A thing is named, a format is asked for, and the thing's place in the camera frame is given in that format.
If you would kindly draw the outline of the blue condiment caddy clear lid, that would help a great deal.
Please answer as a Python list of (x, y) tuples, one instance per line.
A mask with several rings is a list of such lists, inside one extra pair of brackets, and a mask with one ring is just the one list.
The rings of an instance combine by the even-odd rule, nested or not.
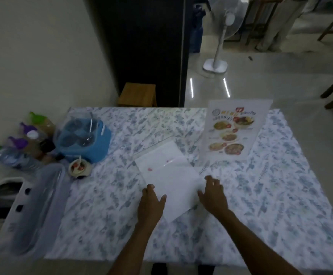
[(82, 157), (90, 163), (99, 163), (108, 155), (111, 138), (111, 130), (97, 115), (69, 111), (57, 125), (53, 142), (69, 161)]

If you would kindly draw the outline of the white cap sauce bottle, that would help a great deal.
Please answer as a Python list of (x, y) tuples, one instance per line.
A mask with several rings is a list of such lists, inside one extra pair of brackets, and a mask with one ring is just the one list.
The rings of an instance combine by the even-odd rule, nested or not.
[(29, 132), (26, 133), (26, 137), (36, 142), (37, 144), (42, 143), (48, 138), (48, 136), (45, 133), (39, 130), (30, 130)]

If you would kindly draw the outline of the blue water jug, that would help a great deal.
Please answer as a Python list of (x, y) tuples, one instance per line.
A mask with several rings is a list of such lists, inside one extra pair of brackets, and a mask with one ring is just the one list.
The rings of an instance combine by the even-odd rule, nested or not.
[(189, 41), (189, 53), (199, 53), (203, 36), (203, 17), (206, 15), (201, 5), (197, 4), (192, 12), (192, 27)]

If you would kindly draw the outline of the purple cap sauce bottle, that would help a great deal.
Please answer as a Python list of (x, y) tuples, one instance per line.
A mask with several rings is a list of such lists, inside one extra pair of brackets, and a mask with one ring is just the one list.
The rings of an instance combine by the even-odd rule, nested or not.
[(25, 124), (23, 122), (20, 122), (20, 125), (21, 125), (21, 127), (23, 129), (23, 133), (24, 133), (25, 136), (26, 136), (26, 133), (29, 132), (30, 130), (38, 130), (35, 126), (33, 126), (33, 125), (27, 125), (27, 124)]
[(32, 156), (36, 156), (36, 154), (40, 152), (34, 143), (28, 141), (25, 138), (14, 138), (9, 136), (8, 140), (21, 152), (31, 154)]

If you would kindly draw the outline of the person's left forearm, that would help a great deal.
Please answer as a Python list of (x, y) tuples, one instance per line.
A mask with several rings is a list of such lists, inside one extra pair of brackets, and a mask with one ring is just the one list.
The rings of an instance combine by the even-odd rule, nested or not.
[(107, 275), (139, 275), (146, 247), (156, 227), (152, 222), (138, 222)]

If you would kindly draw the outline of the green cap water bottle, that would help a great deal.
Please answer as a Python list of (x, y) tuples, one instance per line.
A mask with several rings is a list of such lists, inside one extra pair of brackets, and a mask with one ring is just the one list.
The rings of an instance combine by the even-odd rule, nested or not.
[(26, 173), (34, 173), (43, 167), (43, 164), (34, 157), (14, 147), (1, 145), (0, 163)]

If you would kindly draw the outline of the acrylic food menu stand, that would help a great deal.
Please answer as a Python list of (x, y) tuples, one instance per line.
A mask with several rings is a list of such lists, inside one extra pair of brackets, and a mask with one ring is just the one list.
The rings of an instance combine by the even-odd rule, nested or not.
[(241, 161), (262, 129), (272, 99), (226, 99), (208, 103), (201, 137), (201, 162)]

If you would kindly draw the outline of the small white sauce bowl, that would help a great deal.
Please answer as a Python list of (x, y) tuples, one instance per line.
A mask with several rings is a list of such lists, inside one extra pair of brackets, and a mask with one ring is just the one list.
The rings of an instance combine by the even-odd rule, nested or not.
[(68, 173), (74, 179), (84, 179), (89, 177), (92, 170), (92, 164), (83, 158), (74, 160), (68, 166)]

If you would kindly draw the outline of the blue floral tablecloth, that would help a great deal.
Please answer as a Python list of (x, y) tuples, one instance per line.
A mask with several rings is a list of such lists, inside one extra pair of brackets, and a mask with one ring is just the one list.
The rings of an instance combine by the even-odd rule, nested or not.
[[(72, 109), (99, 116), (112, 130), (112, 143), (90, 178), (71, 184), (57, 239), (45, 258), (113, 261), (134, 229), (144, 183), (133, 156), (171, 137), (196, 163), (206, 111)], [(222, 179), (230, 209), (289, 263), (333, 271), (333, 208), (278, 109), (269, 111), (246, 160), (206, 163), (197, 172)], [(201, 205), (171, 223), (162, 219), (144, 260), (245, 266), (222, 225)]]

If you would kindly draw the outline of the white paper sheet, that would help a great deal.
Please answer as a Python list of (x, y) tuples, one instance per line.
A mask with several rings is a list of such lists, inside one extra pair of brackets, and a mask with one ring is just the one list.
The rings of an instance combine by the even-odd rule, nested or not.
[(198, 202), (205, 180), (189, 163), (173, 138), (168, 138), (134, 155), (145, 184), (155, 186), (158, 199), (166, 195), (164, 219), (173, 222)]

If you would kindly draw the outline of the person's left hand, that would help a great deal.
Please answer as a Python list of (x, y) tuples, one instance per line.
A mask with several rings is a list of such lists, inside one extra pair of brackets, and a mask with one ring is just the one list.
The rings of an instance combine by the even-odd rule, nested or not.
[(142, 190), (141, 200), (137, 209), (137, 219), (144, 227), (154, 229), (157, 223), (160, 221), (163, 210), (160, 210), (158, 199), (153, 184), (148, 184), (146, 188)]

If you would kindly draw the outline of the wooden table frame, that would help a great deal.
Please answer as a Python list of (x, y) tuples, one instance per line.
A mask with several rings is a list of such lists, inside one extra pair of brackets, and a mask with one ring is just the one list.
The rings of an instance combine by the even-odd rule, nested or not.
[(248, 0), (248, 8), (239, 28), (237, 42), (242, 40), (243, 34), (248, 32), (245, 45), (251, 40), (260, 40), (265, 36), (273, 15), (283, 0)]

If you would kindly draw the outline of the black cap dark bottle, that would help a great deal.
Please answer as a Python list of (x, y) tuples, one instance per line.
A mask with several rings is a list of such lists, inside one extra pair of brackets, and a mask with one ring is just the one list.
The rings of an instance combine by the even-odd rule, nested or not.
[(53, 141), (50, 139), (42, 140), (39, 143), (39, 148), (41, 152), (44, 154), (41, 159), (41, 162), (44, 165), (59, 162), (65, 158), (64, 155), (56, 149)]

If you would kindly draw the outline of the green cap sauce bottle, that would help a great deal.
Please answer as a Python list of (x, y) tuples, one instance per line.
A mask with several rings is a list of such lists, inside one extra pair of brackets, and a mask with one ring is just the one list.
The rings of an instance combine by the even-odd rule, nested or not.
[(36, 114), (32, 111), (29, 112), (29, 119), (31, 124), (44, 132), (49, 138), (54, 136), (56, 126), (54, 123), (44, 115)]

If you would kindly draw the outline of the person's right forearm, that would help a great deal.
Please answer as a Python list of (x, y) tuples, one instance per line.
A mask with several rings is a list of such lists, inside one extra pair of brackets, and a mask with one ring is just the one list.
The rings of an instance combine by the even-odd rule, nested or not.
[(251, 275), (302, 275), (227, 209), (215, 214), (237, 247)]

